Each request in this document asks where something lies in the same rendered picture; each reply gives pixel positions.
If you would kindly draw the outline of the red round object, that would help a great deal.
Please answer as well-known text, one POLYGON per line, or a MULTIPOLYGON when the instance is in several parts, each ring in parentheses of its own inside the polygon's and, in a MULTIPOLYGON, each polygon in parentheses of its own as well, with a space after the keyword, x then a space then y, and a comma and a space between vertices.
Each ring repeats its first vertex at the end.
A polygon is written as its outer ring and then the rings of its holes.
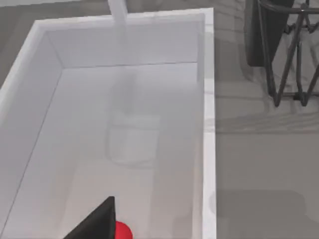
POLYGON ((115 239, 133 239, 133 233, 125 223, 116 221, 115 239))

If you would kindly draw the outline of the white sink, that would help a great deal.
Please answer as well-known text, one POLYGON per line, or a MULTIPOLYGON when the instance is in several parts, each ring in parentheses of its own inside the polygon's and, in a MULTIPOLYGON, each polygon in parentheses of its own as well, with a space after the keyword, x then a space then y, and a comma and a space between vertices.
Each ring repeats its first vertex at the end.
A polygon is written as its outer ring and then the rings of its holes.
POLYGON ((0 88, 0 239, 109 196, 134 239, 217 239, 214 10, 36 20, 0 88))

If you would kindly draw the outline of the white tap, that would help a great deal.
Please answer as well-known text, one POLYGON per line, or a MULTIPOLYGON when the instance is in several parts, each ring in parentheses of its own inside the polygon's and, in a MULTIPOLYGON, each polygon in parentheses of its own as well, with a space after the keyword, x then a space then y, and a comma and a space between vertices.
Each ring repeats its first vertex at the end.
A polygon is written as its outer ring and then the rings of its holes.
POLYGON ((126 0, 107 0, 107 2, 115 25, 126 26, 128 16, 126 0))

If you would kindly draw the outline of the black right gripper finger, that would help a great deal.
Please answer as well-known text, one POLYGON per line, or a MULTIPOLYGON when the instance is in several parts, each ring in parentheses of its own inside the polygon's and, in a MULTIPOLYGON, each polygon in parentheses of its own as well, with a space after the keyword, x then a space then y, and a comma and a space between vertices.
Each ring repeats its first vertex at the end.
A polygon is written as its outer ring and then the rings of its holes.
POLYGON ((115 239, 115 197, 109 196, 63 239, 115 239))

